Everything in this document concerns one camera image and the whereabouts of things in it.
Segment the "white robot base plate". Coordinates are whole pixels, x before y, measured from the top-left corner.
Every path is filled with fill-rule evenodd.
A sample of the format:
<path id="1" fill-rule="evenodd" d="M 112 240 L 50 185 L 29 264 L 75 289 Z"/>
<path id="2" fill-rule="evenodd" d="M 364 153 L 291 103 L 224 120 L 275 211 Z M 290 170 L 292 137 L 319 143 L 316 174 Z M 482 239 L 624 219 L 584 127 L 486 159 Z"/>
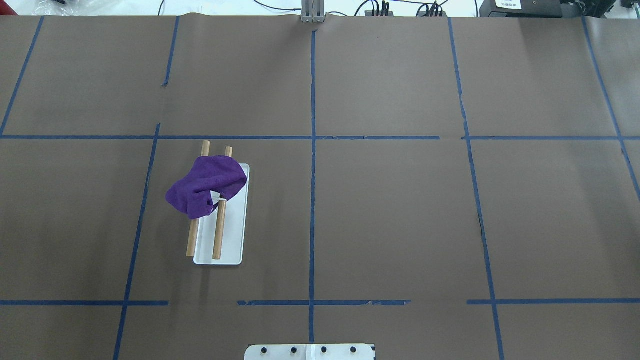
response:
<path id="1" fill-rule="evenodd" d="M 245 360 L 375 360 L 374 344 L 254 344 L 247 347 Z"/>

